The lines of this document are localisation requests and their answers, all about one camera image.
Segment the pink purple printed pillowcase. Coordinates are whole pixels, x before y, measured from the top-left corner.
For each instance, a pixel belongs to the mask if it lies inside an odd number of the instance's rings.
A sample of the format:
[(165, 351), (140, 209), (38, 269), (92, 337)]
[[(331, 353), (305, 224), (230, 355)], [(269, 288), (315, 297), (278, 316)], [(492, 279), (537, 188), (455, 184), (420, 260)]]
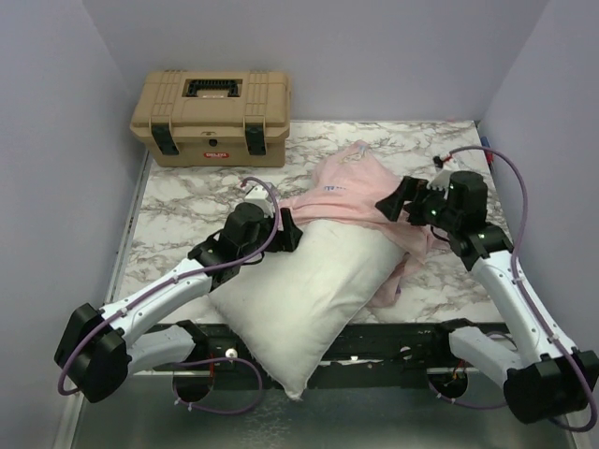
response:
[(298, 225), (317, 219), (359, 225), (381, 232), (404, 251), (399, 264), (368, 303), (373, 308), (396, 303), (401, 278), (424, 267), (434, 243), (431, 231), (408, 224), (405, 214), (391, 222), (375, 207), (400, 182), (400, 177), (375, 158), (370, 146), (358, 140), (319, 162), (308, 191), (280, 202), (282, 208), (290, 209)]

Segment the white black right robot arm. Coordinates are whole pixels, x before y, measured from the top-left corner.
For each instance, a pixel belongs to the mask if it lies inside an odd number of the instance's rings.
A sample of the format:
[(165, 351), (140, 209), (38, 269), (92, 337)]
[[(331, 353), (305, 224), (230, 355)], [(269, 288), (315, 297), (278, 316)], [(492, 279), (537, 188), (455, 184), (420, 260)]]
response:
[(586, 432), (598, 422), (592, 390), (598, 357), (580, 351), (552, 320), (526, 279), (516, 249), (501, 227), (487, 220), (488, 186), (472, 171), (440, 174), (433, 181), (405, 177), (375, 207), (391, 222), (403, 211), (410, 225), (446, 232), (452, 252), (484, 287), (516, 348), (508, 350), (465, 321), (430, 343), (431, 358), (450, 366), (464, 360), (503, 389), (507, 407), (531, 424), (588, 409)]

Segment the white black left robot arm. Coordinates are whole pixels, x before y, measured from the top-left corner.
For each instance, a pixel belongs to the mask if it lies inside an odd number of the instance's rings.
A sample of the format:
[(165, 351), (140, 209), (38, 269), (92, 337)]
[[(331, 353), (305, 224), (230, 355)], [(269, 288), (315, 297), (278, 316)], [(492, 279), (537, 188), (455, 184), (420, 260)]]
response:
[(222, 229), (196, 245), (172, 270), (137, 293), (100, 309), (74, 310), (54, 355), (61, 395), (90, 402), (113, 394), (132, 374), (166, 364), (196, 369), (207, 347), (189, 325), (154, 332), (153, 326), (193, 299), (237, 276), (265, 253), (294, 252), (302, 237), (290, 209), (274, 213), (240, 203)]

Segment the white pillow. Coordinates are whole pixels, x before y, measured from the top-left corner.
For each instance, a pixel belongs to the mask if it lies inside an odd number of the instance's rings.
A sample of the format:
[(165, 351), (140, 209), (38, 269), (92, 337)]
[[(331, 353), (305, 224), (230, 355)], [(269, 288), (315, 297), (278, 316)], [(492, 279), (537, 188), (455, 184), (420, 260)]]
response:
[(292, 400), (405, 251), (381, 232), (309, 223), (293, 253), (270, 253), (210, 293), (211, 304)]

